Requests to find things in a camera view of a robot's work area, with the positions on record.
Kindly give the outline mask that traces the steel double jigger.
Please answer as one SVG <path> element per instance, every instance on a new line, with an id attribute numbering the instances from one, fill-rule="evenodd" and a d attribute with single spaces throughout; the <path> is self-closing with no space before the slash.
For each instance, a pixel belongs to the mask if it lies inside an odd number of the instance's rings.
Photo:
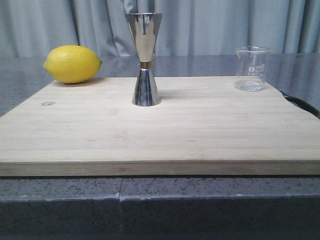
<path id="1" fill-rule="evenodd" d="M 126 19 L 136 47 L 140 66 L 132 103 L 140 107 L 152 107 L 161 102 L 152 73 L 152 60 L 162 14 L 128 13 L 126 14 Z"/>

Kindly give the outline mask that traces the grey curtain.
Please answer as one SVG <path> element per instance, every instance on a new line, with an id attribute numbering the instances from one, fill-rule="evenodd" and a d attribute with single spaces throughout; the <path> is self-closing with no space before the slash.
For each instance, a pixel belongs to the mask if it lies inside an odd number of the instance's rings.
<path id="1" fill-rule="evenodd" d="M 162 14 L 157 56 L 230 55 L 242 46 L 320 51 L 317 0 L 3 0 L 0 55 L 45 57 L 81 45 L 100 56 L 134 56 L 129 13 Z"/>

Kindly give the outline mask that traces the yellow lemon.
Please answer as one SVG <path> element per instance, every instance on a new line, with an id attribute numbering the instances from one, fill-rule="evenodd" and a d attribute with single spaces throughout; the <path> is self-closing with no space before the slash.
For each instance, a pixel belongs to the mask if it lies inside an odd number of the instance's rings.
<path id="1" fill-rule="evenodd" d="M 48 54 L 43 68 L 60 83 L 77 84 L 93 78 L 101 65 L 98 55 L 89 48 L 63 45 Z"/>

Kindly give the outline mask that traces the light wooden cutting board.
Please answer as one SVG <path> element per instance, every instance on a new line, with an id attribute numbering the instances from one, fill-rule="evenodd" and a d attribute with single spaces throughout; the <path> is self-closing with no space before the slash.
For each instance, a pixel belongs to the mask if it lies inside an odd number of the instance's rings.
<path id="1" fill-rule="evenodd" d="M 319 174 L 319 119 L 235 81 L 159 77 L 152 107 L 132 104 L 133 77 L 53 82 L 1 117 L 0 174 Z"/>

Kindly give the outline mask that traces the clear glass beaker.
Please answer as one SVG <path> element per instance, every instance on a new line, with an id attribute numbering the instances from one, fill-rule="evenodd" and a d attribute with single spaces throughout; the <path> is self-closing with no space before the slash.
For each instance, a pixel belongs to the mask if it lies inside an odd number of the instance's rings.
<path id="1" fill-rule="evenodd" d="M 234 83 L 238 90 L 258 92 L 264 88 L 266 81 L 266 67 L 271 50 L 261 46 L 242 46 L 237 48 L 238 57 L 236 76 Z"/>

